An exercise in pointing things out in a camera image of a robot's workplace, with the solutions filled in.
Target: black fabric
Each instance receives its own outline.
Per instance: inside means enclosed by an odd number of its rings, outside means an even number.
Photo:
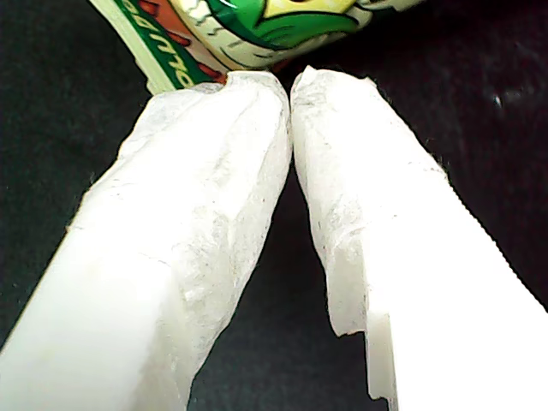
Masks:
[[[87,2],[20,0],[2,8],[3,342],[82,193],[113,161],[148,93],[124,44]],[[375,79],[545,307],[547,21],[544,0],[431,0],[281,74],[290,86],[311,63]],[[386,409],[366,393],[363,337],[337,339],[330,329],[293,172],[189,409]]]

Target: white plastic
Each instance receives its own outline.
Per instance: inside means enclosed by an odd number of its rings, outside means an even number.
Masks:
[[[307,68],[295,165],[337,335],[394,411],[548,409],[548,314],[374,83]]]
[[[266,73],[152,99],[0,353],[5,411],[184,410],[289,169]]]

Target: colorful packaging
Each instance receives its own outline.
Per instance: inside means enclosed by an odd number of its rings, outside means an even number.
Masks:
[[[152,94],[237,69],[275,68],[422,0],[91,0],[128,45]]]

